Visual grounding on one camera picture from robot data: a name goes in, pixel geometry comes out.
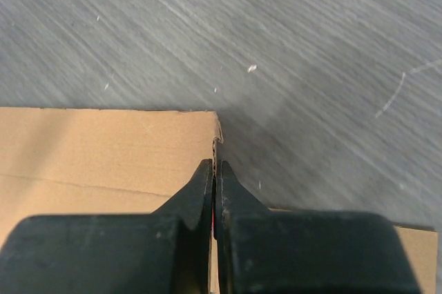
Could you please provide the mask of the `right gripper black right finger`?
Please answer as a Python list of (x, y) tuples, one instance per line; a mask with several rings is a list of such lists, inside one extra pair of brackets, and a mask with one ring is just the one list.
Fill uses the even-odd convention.
[(271, 210), (220, 161), (214, 231), (222, 293), (420, 293), (388, 219), (354, 211)]

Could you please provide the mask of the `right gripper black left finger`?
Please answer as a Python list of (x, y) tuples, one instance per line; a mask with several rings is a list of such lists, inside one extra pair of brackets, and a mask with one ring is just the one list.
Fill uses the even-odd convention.
[(1, 248), (2, 293), (208, 293), (213, 162), (152, 213), (34, 215)]

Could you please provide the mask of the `brown cardboard box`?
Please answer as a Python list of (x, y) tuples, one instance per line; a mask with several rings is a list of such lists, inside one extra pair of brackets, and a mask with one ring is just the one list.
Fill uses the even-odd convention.
[[(214, 231), (222, 141), (214, 112), (1, 109), (1, 248), (34, 215), (152, 213), (213, 162), (210, 291), (222, 293)], [(391, 222), (421, 288), (436, 290), (439, 236)]]

